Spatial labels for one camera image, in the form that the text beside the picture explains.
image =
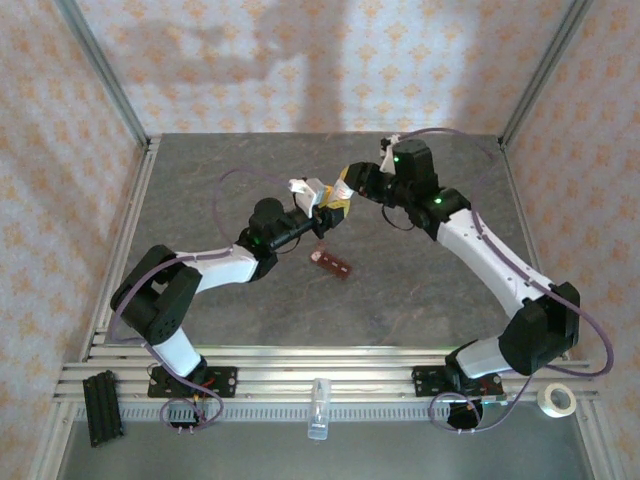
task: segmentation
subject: white tape roll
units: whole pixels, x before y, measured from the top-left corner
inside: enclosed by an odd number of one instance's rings
[[[566,385],[550,383],[538,392],[538,405],[550,417],[566,417],[576,411],[576,396]]]

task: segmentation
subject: small brown block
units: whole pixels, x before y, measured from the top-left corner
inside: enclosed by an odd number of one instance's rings
[[[326,251],[316,250],[311,254],[311,261],[342,280],[351,274],[351,265]]]

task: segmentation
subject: yellow object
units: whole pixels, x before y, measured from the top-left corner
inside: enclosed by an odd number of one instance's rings
[[[351,205],[351,200],[335,200],[329,204],[327,207],[331,209],[342,208],[344,209],[344,218],[347,218],[349,215],[349,206]]]
[[[331,196],[331,192],[333,192],[333,187],[325,185],[324,195],[322,196],[322,200],[318,204],[318,207],[322,208],[327,204],[329,197]]]

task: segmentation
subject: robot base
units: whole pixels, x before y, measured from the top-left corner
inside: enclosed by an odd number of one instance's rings
[[[194,392],[191,388],[173,378],[164,368],[154,367],[151,370],[149,398],[192,398]],[[236,367],[206,367],[204,372],[203,387],[213,390],[222,398],[233,398],[236,395],[238,384],[238,369]]]
[[[439,393],[456,392],[467,397],[495,397],[496,400],[506,400],[502,389],[502,379],[497,373],[492,373],[472,380],[467,380],[460,391],[453,388],[446,380],[445,367],[420,366],[414,367],[411,378],[416,388],[416,397],[435,397]]]

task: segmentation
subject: wallpaper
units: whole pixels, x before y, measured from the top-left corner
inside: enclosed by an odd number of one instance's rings
[[[141,152],[50,0],[0,9],[0,478],[77,360]]]
[[[80,0],[145,130],[500,133],[570,0]]]
[[[603,382],[616,450],[640,478],[640,16],[594,2],[509,150],[544,270],[569,280],[613,340]],[[604,358],[581,324],[578,353]]]

